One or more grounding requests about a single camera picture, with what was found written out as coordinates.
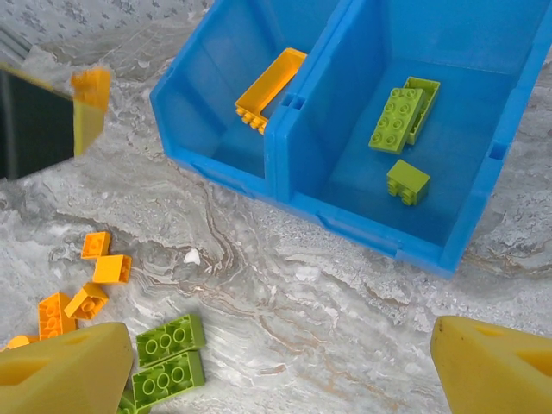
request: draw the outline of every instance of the orange lego brick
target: orange lego brick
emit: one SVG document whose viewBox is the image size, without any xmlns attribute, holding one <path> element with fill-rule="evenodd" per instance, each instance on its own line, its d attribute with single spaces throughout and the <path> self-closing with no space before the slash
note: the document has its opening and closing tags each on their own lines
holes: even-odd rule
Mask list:
<svg viewBox="0 0 552 414">
<path fill-rule="evenodd" d="M 77 329 L 77 321 L 63 311 L 71 299 L 63 292 L 57 292 L 38 303 L 39 337 L 41 341 L 66 334 Z"/>
<path fill-rule="evenodd" d="M 66 306 L 68 317 L 91 320 L 110 300 L 99 285 L 86 283 Z"/>
<path fill-rule="evenodd" d="M 306 57 L 305 53 L 288 47 L 241 95 L 235 103 L 235 112 L 244 123 L 265 134 L 268 119 L 262 111 L 293 79 Z"/>
<path fill-rule="evenodd" d="M 14 349 L 23 347 L 25 345 L 29 345 L 30 343 L 39 341 L 38 336 L 27 336 L 27 335 L 19 335 L 13 338 L 11 341 L 8 342 L 8 346 L 6 346 L 7 349 Z"/>
<path fill-rule="evenodd" d="M 104 113 L 110 104 L 111 73 L 98 66 L 75 73 L 71 77 L 71 85 L 75 90 L 73 99 L 83 104 L 99 108 Z"/>
<path fill-rule="evenodd" d="M 97 258 L 94 283 L 128 283 L 132 258 L 124 254 L 101 256 Z"/>
<path fill-rule="evenodd" d="M 100 256 L 105 256 L 111 243 L 111 235 L 107 231 L 99 233 L 90 233 L 86 235 L 85 244 L 80 257 L 84 260 L 97 259 Z"/>
</svg>

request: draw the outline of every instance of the green lego brick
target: green lego brick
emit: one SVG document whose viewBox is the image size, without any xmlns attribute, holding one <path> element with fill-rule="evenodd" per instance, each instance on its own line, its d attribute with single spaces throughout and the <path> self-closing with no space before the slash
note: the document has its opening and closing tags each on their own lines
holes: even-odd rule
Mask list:
<svg viewBox="0 0 552 414">
<path fill-rule="evenodd" d="M 416 205 L 428 193 L 430 176 L 402 160 L 387 173 L 387 189 L 392 196 L 400 195 L 406 205 Z"/>
<path fill-rule="evenodd" d="M 186 352 L 132 376 L 135 407 L 143 410 L 204 384 L 199 352 Z"/>
<path fill-rule="evenodd" d="M 423 89 L 427 97 L 425 102 L 422 104 L 422 108 L 420 109 L 416 121 L 414 122 L 414 125 L 412 125 L 411 131 L 408 134 L 408 139 L 406 140 L 406 142 L 408 142 L 410 145 L 414 145 L 416 144 L 417 138 L 420 135 L 420 131 L 427 121 L 428 116 L 433 109 L 433 105 L 437 100 L 437 95 L 439 94 L 441 83 L 434 80 L 409 77 L 406 80 L 405 88 Z"/>
<path fill-rule="evenodd" d="M 137 410 L 135 407 L 135 394 L 132 390 L 125 390 L 121 397 L 121 402 L 117 407 L 116 414 L 149 414 L 150 408 Z"/>
<path fill-rule="evenodd" d="M 139 334 L 136 337 L 138 364 L 150 367 L 185 351 L 205 346 L 204 330 L 198 315 L 186 315 Z"/>
<path fill-rule="evenodd" d="M 400 154 L 424 102 L 423 89 L 394 88 L 372 134 L 370 148 Z"/>
</svg>

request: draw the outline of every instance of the green 2x4 brick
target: green 2x4 brick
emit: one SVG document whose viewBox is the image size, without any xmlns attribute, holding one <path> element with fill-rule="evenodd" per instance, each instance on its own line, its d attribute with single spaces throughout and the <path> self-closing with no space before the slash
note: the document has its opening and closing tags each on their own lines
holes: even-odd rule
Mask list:
<svg viewBox="0 0 552 414">
<path fill-rule="evenodd" d="M 186 352 L 132 376 L 135 407 L 147 409 L 204 384 L 199 352 Z"/>
<path fill-rule="evenodd" d="M 370 148 L 400 154 L 425 100 L 423 89 L 394 88 L 370 139 Z"/>
<path fill-rule="evenodd" d="M 205 346 L 204 330 L 197 315 L 186 315 L 136 337 L 138 363 L 150 367 L 177 354 Z"/>
</svg>

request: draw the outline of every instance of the bin compartment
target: bin compartment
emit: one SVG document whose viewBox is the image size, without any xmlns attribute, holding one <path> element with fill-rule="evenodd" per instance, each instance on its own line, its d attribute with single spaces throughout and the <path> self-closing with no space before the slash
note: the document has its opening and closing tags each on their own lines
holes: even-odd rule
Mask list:
<svg viewBox="0 0 552 414">
<path fill-rule="evenodd" d="M 311 53 L 338 3 L 216 2 L 152 93 L 167 155 L 250 197 L 269 194 L 272 151 L 235 113 L 235 102 L 286 48 Z M 264 116 L 278 105 L 268 106 Z"/>
<path fill-rule="evenodd" d="M 354 0 L 298 92 L 304 105 L 282 122 L 278 198 L 340 235 L 450 275 L 549 50 L 550 9 L 550 0 Z M 417 142 L 399 155 L 373 151 L 389 93 L 409 77 L 441 83 Z M 418 206 L 387 193 L 399 159 L 431 176 Z"/>
</svg>

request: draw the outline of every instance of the gray marble surface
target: gray marble surface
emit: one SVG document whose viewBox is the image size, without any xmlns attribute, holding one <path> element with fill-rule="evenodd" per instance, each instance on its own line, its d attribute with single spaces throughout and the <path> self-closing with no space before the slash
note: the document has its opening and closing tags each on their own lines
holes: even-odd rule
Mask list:
<svg viewBox="0 0 552 414">
<path fill-rule="evenodd" d="M 82 158 L 0 184 L 0 344 L 36 305 L 91 279 L 85 234 L 134 258 L 94 323 L 132 335 L 198 312 L 205 387 L 154 413 L 446 413 L 430 358 L 440 315 L 552 336 L 552 54 L 452 281 L 178 169 L 148 94 L 196 22 L 165 20 L 35 48 L 23 68 L 68 88 L 115 72 L 104 135 Z"/>
<path fill-rule="evenodd" d="M 0 28 L 6 25 L 33 44 L 63 41 L 163 17 L 202 16 L 212 4 L 213 0 L 2 0 Z"/>
</svg>

